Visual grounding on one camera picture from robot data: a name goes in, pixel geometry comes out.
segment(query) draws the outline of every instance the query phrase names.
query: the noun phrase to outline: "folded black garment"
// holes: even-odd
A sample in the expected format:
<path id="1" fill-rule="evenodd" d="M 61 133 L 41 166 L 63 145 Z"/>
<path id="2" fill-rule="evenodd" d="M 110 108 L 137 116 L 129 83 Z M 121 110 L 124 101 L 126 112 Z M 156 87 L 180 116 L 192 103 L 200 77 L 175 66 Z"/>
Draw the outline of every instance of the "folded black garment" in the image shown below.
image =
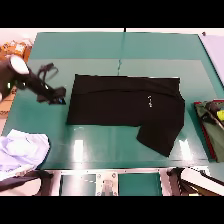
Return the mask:
<path id="1" fill-rule="evenodd" d="M 141 126 L 137 140 L 169 156 L 184 125 L 179 78 L 75 75 L 67 124 Z"/>

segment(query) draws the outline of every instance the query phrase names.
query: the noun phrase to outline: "yellow object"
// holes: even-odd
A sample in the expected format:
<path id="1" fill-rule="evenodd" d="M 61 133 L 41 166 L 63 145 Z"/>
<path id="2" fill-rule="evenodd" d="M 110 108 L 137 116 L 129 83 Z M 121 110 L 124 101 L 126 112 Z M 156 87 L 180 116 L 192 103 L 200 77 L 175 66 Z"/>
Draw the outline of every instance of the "yellow object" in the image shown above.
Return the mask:
<path id="1" fill-rule="evenodd" d="M 221 121 L 224 121 L 224 110 L 218 111 L 217 116 Z"/>

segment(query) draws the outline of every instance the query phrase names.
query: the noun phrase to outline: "folded clothing pile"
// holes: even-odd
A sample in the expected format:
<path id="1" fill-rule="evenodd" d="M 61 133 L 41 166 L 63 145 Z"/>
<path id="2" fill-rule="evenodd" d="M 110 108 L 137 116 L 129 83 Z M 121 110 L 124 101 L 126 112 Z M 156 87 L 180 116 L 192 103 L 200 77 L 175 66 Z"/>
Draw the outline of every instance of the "folded clothing pile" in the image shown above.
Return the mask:
<path id="1" fill-rule="evenodd" d="M 45 134 L 29 134 L 12 129 L 7 137 L 0 137 L 0 181 L 15 176 L 24 167 L 36 169 L 50 148 Z"/>
<path id="2" fill-rule="evenodd" d="M 195 102 L 210 154 L 217 162 L 224 162 L 224 100 Z"/>

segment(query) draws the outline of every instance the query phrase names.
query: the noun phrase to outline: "crumpled fabric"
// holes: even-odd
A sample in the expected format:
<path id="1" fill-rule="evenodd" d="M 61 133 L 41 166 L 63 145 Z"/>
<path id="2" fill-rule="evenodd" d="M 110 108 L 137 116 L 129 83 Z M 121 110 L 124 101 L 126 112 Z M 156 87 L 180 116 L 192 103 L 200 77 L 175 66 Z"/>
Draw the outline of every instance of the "crumpled fabric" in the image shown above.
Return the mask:
<path id="1" fill-rule="evenodd" d="M 7 137 L 0 137 L 0 181 L 23 166 L 36 169 L 50 148 L 45 134 L 29 134 L 12 129 Z"/>

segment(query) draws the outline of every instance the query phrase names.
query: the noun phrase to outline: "black pants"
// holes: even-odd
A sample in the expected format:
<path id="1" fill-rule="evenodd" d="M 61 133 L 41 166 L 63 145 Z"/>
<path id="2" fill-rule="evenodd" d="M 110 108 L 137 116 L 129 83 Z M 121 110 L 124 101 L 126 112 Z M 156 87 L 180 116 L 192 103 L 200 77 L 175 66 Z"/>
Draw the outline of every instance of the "black pants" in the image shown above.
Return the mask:
<path id="1" fill-rule="evenodd" d="M 141 126 L 137 140 L 169 156 L 184 125 L 179 78 L 76 75 L 68 124 Z"/>

